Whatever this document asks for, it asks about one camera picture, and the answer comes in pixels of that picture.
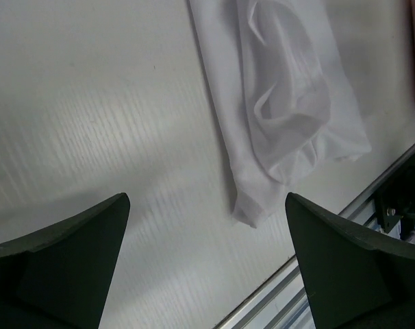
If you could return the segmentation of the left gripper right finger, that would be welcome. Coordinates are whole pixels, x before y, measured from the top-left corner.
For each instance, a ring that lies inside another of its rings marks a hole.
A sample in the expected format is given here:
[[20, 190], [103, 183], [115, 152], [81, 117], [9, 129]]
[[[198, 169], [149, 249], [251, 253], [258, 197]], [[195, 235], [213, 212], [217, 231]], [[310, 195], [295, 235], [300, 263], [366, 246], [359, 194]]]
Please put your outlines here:
[[317, 328], [415, 328], [415, 245], [288, 193], [286, 216]]

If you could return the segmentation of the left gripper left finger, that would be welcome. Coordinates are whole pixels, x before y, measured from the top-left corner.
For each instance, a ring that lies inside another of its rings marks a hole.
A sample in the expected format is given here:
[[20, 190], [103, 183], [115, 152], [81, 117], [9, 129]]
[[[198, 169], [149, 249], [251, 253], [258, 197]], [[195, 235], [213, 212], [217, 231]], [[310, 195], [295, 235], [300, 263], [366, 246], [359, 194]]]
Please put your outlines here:
[[0, 328], [98, 328], [129, 211], [119, 193], [0, 243]]

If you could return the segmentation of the white t-shirt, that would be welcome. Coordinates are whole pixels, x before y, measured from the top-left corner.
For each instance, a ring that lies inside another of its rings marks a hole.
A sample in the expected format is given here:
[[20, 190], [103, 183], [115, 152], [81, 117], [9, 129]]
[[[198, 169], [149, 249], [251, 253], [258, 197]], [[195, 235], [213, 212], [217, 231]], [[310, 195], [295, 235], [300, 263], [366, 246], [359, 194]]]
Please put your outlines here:
[[371, 149], [322, 1], [191, 1], [237, 190], [256, 227], [329, 161]]

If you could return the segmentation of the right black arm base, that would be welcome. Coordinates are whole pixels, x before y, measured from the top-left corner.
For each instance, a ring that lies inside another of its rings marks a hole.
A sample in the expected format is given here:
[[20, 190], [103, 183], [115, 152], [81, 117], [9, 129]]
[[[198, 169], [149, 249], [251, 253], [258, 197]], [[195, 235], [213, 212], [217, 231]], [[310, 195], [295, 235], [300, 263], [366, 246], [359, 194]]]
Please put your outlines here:
[[415, 231], [415, 154], [403, 163], [374, 193], [377, 223], [385, 233], [397, 224], [400, 238]]

